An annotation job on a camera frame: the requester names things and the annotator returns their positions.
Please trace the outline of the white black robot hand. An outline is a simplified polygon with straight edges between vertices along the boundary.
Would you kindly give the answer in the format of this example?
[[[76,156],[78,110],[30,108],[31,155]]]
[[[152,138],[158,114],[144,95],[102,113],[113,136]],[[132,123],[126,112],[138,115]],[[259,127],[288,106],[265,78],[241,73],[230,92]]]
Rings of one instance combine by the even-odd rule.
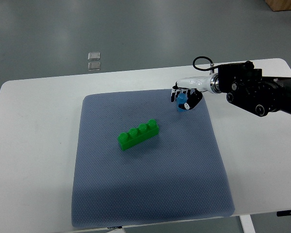
[[[203,92],[210,92],[217,94],[215,90],[215,81],[217,75],[212,74],[209,76],[189,77],[176,81],[171,89],[171,102],[175,102],[178,94],[184,93],[187,96],[187,101],[184,105],[179,105],[180,108],[191,110],[203,98]]]

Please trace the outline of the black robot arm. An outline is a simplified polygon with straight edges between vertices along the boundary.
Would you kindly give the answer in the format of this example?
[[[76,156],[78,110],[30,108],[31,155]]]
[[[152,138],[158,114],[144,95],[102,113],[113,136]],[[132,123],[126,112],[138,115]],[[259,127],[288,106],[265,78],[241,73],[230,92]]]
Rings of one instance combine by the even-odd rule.
[[[269,112],[291,114],[291,77],[263,76],[251,61],[218,65],[215,87],[226,100],[259,117]]]

